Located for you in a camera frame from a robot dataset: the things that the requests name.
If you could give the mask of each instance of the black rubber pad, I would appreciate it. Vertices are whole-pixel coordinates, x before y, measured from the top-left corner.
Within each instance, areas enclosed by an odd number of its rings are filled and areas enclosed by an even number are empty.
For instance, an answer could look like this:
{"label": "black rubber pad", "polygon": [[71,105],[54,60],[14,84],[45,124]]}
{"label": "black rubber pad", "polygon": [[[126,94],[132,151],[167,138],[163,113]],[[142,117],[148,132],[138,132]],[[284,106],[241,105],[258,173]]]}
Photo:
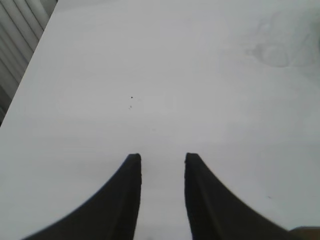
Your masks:
{"label": "black rubber pad", "polygon": [[298,240],[229,191],[198,154],[185,159],[185,205],[193,240]]}
{"label": "black rubber pad", "polygon": [[25,240],[132,240],[141,194],[141,157],[131,154],[87,202]]}

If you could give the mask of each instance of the white table surface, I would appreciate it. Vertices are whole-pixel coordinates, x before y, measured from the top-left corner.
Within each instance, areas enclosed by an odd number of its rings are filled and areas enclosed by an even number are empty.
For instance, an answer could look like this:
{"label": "white table surface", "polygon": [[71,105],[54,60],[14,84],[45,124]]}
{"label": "white table surface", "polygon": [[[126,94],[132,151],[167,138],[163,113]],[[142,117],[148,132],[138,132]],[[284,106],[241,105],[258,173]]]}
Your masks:
{"label": "white table surface", "polygon": [[319,7],[59,0],[0,128],[0,239],[73,211],[130,153],[136,240],[191,239],[186,152],[280,226],[320,226]]}

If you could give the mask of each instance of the white surface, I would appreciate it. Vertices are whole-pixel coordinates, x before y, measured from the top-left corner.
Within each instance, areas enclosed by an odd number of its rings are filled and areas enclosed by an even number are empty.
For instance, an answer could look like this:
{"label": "white surface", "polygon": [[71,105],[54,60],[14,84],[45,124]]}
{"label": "white surface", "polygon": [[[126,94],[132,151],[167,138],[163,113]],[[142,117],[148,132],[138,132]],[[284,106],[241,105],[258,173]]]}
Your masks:
{"label": "white surface", "polygon": [[0,239],[65,216],[137,152],[137,240],[191,239],[186,152],[277,224],[320,226],[318,7],[60,0],[0,128]]}

